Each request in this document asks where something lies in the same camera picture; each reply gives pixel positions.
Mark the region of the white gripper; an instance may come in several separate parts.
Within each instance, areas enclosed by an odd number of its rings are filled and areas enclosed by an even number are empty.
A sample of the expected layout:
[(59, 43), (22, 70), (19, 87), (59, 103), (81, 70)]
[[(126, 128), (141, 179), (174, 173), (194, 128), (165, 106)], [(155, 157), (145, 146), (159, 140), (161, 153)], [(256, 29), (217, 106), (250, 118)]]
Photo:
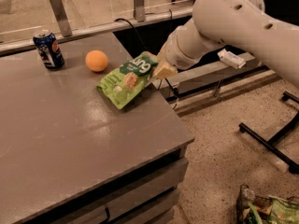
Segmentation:
[(173, 32), (167, 38), (157, 54), (157, 60), (160, 62), (154, 69), (152, 76), (158, 79), (172, 77), (178, 73), (178, 69), (187, 70), (199, 62), (198, 59), (190, 58), (181, 51), (178, 45), (177, 32)]

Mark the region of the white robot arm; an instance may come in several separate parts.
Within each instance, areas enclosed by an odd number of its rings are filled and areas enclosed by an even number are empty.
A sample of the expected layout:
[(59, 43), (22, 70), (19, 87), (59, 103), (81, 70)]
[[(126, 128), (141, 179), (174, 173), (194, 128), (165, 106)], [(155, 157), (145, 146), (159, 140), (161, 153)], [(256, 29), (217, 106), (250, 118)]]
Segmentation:
[(171, 33), (158, 58), (186, 70), (225, 45), (299, 87), (299, 27), (267, 15), (263, 0), (196, 0), (192, 17)]

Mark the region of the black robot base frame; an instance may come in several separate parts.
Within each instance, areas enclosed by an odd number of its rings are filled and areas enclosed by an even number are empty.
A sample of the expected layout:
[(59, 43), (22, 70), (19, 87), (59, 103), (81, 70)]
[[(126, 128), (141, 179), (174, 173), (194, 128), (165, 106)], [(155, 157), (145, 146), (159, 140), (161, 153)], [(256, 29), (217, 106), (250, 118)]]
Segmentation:
[(299, 162), (292, 158), (289, 154), (283, 151), (278, 145), (287, 138), (292, 132), (294, 132), (299, 125), (299, 111), (289, 119), (283, 126), (279, 127), (277, 131), (265, 139), (262, 135), (252, 130), (244, 122), (240, 122), (238, 127), (241, 133), (246, 133), (252, 139), (257, 141), (263, 146), (269, 153), (276, 158), (276, 165), (283, 171), (286, 171), (292, 175), (299, 174)]

